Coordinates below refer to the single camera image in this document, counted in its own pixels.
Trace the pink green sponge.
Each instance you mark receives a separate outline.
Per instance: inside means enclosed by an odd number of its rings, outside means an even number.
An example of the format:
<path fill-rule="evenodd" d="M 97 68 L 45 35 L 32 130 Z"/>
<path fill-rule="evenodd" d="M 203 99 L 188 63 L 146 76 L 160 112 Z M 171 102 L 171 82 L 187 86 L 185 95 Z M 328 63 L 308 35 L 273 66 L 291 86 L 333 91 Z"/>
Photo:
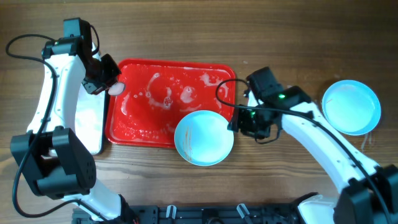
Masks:
<path fill-rule="evenodd" d="M 118 96 L 125 90 L 125 84 L 122 82 L 117 82 L 108 89 L 108 94 L 111 96 Z"/>

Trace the light blue plate top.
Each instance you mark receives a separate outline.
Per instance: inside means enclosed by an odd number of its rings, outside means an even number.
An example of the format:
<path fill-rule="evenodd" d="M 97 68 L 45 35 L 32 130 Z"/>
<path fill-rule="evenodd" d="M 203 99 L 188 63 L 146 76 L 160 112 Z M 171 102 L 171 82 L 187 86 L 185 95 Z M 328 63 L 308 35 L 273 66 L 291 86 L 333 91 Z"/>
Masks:
<path fill-rule="evenodd" d="M 367 85 L 341 80 L 324 93 L 321 108 L 326 120 L 339 132 L 360 136 L 371 132 L 381 120 L 381 104 Z"/>

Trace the light blue plate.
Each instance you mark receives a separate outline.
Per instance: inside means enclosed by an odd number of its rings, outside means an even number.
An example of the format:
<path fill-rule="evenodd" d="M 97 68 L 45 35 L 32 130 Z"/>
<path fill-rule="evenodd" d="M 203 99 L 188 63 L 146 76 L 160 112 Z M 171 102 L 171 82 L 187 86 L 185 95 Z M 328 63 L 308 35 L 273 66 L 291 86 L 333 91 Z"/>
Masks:
<path fill-rule="evenodd" d="M 381 104 L 367 85 L 341 80 L 324 93 L 321 108 L 326 120 L 339 132 L 360 136 L 371 132 L 381 120 Z"/>
<path fill-rule="evenodd" d="M 178 123 L 174 133 L 177 152 L 196 166 L 213 166 L 232 151 L 234 133 L 222 115 L 208 110 L 194 111 Z"/>

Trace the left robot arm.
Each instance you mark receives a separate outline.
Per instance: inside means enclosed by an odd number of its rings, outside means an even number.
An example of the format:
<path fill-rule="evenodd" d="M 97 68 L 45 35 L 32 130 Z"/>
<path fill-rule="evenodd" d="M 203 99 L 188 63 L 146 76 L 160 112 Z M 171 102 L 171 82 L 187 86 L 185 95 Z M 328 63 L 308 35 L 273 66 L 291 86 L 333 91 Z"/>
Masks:
<path fill-rule="evenodd" d="M 97 223 L 138 223 L 139 217 L 122 195 L 96 178 L 96 164 L 75 133 L 80 90 L 89 95 L 107 92 L 120 95 L 120 69 L 110 55 L 100 55 L 96 29 L 78 17 L 63 22 L 63 37 L 46 38 L 39 62 L 45 77 L 35 115 L 23 135 L 11 139 L 10 150 L 18 170 L 12 187 L 17 199 L 19 181 L 25 179 L 32 193 L 58 202 L 74 204 Z"/>

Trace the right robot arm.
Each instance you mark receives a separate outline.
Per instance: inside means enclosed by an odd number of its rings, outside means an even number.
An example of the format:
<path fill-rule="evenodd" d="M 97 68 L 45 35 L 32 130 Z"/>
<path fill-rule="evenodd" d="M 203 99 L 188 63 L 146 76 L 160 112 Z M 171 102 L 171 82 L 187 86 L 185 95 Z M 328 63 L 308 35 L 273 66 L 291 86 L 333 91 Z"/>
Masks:
<path fill-rule="evenodd" d="M 283 88 L 269 67 L 244 81 L 248 103 L 238 105 L 228 129 L 272 142 L 271 127 L 295 138 L 334 183 L 339 197 L 305 197 L 296 206 L 302 223 L 397 223 L 397 167 L 381 167 L 335 130 L 299 87 Z"/>

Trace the light blue plate bottom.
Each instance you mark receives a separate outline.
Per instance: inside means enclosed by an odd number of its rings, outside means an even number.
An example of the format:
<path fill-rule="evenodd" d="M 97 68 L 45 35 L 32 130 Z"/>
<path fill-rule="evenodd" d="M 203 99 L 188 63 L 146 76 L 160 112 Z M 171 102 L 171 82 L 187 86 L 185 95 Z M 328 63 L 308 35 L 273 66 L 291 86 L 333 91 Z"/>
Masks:
<path fill-rule="evenodd" d="M 178 123 L 174 133 L 177 152 L 196 166 L 213 166 L 232 151 L 234 133 L 222 115 L 208 110 L 194 111 Z"/>

